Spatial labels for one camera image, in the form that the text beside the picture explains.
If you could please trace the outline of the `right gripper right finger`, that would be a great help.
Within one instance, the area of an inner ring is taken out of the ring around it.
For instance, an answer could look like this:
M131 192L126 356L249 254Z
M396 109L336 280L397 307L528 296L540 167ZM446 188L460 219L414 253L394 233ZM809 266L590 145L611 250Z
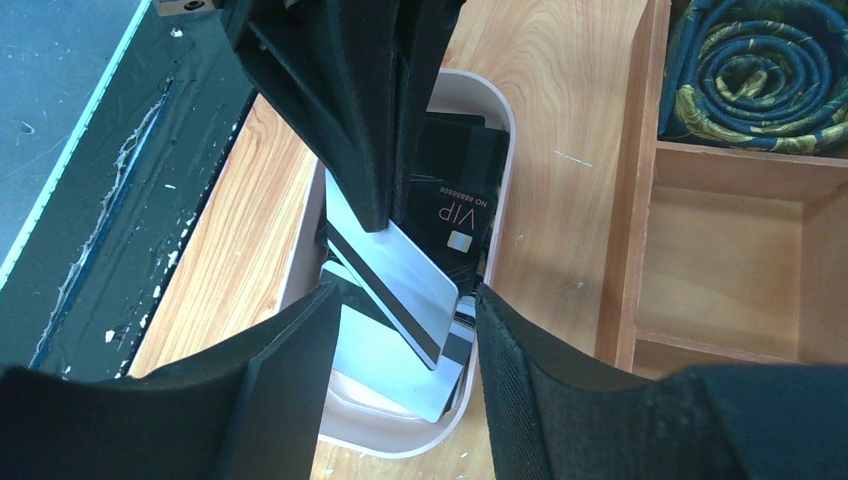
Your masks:
M843 479L843 365L700 364L658 380L597 360L476 297L500 479Z

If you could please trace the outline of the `white card black stripe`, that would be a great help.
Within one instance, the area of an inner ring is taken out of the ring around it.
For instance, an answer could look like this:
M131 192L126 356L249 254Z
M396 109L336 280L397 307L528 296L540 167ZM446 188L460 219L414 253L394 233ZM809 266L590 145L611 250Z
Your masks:
M324 172L330 250L428 369L437 367L459 300L457 285L395 223L369 233Z

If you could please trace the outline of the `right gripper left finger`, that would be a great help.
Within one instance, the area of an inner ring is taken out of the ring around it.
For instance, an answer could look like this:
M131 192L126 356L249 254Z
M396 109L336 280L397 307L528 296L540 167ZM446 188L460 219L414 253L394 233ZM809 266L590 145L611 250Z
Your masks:
M339 332L324 283L141 378L1 372L5 479L306 479Z

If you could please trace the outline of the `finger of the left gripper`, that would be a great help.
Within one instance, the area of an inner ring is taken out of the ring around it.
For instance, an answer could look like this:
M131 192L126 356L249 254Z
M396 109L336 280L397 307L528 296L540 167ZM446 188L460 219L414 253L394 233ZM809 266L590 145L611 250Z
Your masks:
M464 0L402 1L395 27L395 162L391 220L405 215L427 106Z
M318 156L367 232L394 182L396 1L226 1L222 24L254 87Z

